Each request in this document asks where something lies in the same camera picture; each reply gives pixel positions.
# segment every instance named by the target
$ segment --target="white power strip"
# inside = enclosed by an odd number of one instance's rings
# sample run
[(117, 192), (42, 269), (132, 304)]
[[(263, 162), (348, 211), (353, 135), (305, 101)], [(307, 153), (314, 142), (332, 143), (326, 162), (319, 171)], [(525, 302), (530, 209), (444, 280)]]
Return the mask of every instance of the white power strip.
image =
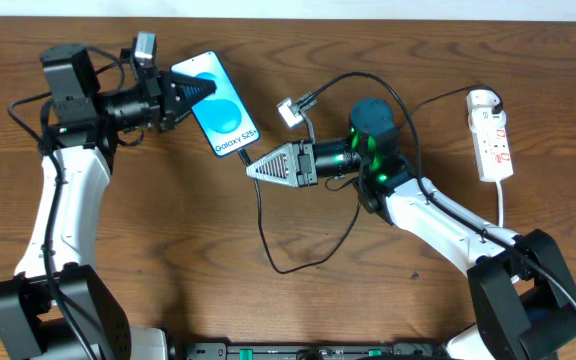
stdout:
[(490, 90), (474, 90), (466, 97), (468, 126), (475, 144), (479, 179), (497, 185), (499, 227), (504, 225), (504, 198), (501, 180), (513, 174), (506, 133), (506, 113), (495, 114), (501, 100)]

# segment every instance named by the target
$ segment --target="robotic arm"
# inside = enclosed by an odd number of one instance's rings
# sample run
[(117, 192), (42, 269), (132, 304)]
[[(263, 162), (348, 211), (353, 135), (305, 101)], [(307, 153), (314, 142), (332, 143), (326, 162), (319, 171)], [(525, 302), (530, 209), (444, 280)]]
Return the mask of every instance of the robotic arm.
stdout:
[[(299, 103), (288, 99), (279, 104), (291, 126), (307, 120), (305, 110), (314, 105), (314, 97), (306, 94)], [(359, 172), (353, 185), (368, 213), (417, 235), (468, 278), (477, 324), (444, 344), (450, 357), (545, 359), (576, 337), (576, 286), (554, 240), (541, 230), (522, 236), (491, 224), (446, 197), (429, 179), (417, 177), (399, 152), (398, 130), (386, 102), (355, 104), (347, 138), (314, 142), (312, 126), (309, 132), (309, 140), (284, 144), (249, 165), (247, 175), (304, 187), (317, 184), (319, 177)], [(473, 229), (484, 229), (501, 243)], [(575, 304), (508, 248), (548, 269)], [(520, 280), (534, 280), (534, 287), (518, 296), (513, 284)]]
[[(129, 65), (135, 84), (99, 93), (88, 51), (113, 60), (106, 68), (120, 68), (121, 84), (123, 65)], [(0, 338), (11, 359), (86, 357), (66, 319), (42, 322), (37, 317), (56, 301), (44, 266), (48, 227), (52, 227), (52, 277), (94, 356), (163, 360), (174, 354), (161, 330), (130, 328), (126, 314), (94, 270), (101, 199), (117, 146), (127, 145), (117, 133), (153, 124), (159, 131), (172, 130), (194, 104), (215, 91), (210, 80), (158, 70), (155, 57), (155, 35), (144, 32), (134, 39), (131, 49), (122, 50), (119, 59), (80, 44), (58, 46), (41, 54), (51, 89), (45, 95), (52, 95), (41, 116), (43, 193), (26, 253), (13, 279), (0, 282)], [(51, 108), (58, 118), (55, 124), (48, 122)], [(60, 168), (59, 188), (51, 157)], [(54, 204), (56, 215), (51, 223)]]

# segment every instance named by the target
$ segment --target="smartphone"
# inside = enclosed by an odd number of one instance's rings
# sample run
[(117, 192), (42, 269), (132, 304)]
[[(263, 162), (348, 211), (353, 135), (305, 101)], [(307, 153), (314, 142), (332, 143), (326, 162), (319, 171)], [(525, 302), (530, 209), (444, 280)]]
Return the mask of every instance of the smartphone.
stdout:
[(214, 51), (175, 64), (171, 70), (178, 74), (210, 79), (217, 85), (214, 94), (192, 107), (215, 155), (228, 155), (259, 140), (259, 130)]

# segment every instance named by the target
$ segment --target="wooden table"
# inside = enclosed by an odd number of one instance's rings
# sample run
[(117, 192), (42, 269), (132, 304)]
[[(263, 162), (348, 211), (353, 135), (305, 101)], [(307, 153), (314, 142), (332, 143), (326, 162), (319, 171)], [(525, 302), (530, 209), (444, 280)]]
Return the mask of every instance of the wooden table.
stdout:
[[(46, 91), (38, 58), (46, 48), (86, 42), (116, 54), (139, 30), (157, 33), (161, 68), (208, 49), (219, 53), (262, 132), (253, 158), (306, 137), (304, 128), (284, 126), (279, 101), (342, 72), (378, 74), (411, 106), (476, 82), (493, 86), (504, 98), (515, 168), (504, 181), (507, 226), (547, 231), (576, 281), (576, 24), (138, 18), (0, 18), (0, 281), (28, 244), (42, 185), (36, 145), (6, 106)], [(102, 80), (109, 88), (116, 74)], [(312, 112), (318, 137), (343, 136), (352, 105), (368, 96), (388, 99), (363, 79), (324, 93)], [(495, 188), (478, 179), (464, 96), (415, 116), (425, 171), (445, 194), (492, 220)], [(38, 127), (38, 110), (19, 112)], [(402, 143), (410, 154), (407, 130)], [(262, 192), (282, 268), (327, 254), (355, 208), (351, 189), (264, 184)], [(415, 236), (365, 212), (324, 266), (275, 274), (257, 233), (251, 181), (236, 156), (213, 155), (192, 118), (117, 152), (97, 261), (133, 326), (163, 326), (186, 339), (446, 339), (474, 321), (464, 277)], [(561, 355), (576, 359), (576, 341)]]

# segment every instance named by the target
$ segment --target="wooden surface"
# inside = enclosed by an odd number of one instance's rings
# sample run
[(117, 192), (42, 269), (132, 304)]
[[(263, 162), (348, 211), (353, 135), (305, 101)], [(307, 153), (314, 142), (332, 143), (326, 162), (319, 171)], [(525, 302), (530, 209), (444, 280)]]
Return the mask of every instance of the wooden surface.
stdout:
[[(28, 244), (42, 182), (36, 146), (8, 118), (7, 104), (47, 89), (38, 59), (46, 48), (77, 41), (118, 53), (138, 30), (157, 33), (162, 68), (209, 49), (219, 53), (262, 131), (253, 158), (306, 136), (283, 125), (280, 100), (342, 72), (378, 74), (410, 106), (475, 82), (493, 86), (504, 98), (515, 168), (504, 181), (507, 226), (551, 234), (576, 281), (576, 24), (50, 18), (0, 18), (0, 281), (11, 277)], [(103, 76), (106, 86), (116, 79)], [(386, 95), (362, 79), (331, 88), (312, 113), (318, 137), (342, 136), (355, 101)], [(30, 105), (20, 113), (36, 126), (38, 111)], [(463, 96), (415, 116), (427, 175), (494, 219), (494, 185), (479, 182)], [(402, 143), (410, 153), (407, 131)], [(282, 268), (324, 256), (355, 208), (350, 189), (263, 185), (262, 192), (267, 236)], [(236, 156), (215, 158), (192, 118), (118, 151), (97, 261), (131, 325), (163, 326), (184, 338), (446, 339), (474, 320), (466, 280), (450, 263), (365, 212), (330, 262), (275, 274), (257, 233), (251, 181)], [(576, 359), (576, 341), (561, 354)]]

